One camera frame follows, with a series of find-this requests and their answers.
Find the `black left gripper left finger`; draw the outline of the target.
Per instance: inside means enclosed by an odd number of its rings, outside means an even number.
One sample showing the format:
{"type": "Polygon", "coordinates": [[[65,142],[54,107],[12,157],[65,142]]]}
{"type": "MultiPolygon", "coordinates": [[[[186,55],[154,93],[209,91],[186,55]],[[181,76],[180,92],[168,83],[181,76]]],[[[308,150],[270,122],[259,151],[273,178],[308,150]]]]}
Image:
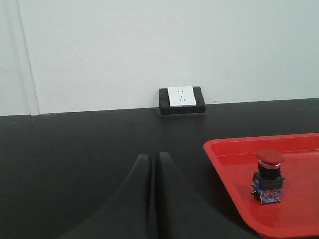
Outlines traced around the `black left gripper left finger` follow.
{"type": "Polygon", "coordinates": [[[146,239],[152,166],[140,154],[128,176],[110,199],[61,239],[146,239]]]}

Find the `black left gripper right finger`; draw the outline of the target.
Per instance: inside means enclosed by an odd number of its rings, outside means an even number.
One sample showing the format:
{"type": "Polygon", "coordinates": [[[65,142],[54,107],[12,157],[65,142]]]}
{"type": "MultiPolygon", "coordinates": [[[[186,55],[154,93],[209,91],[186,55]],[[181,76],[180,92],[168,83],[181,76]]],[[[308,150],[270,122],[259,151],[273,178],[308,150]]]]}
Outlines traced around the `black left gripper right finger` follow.
{"type": "Polygon", "coordinates": [[[156,216],[161,239],[257,239],[245,223],[209,205],[167,152],[156,155],[156,216]]]}

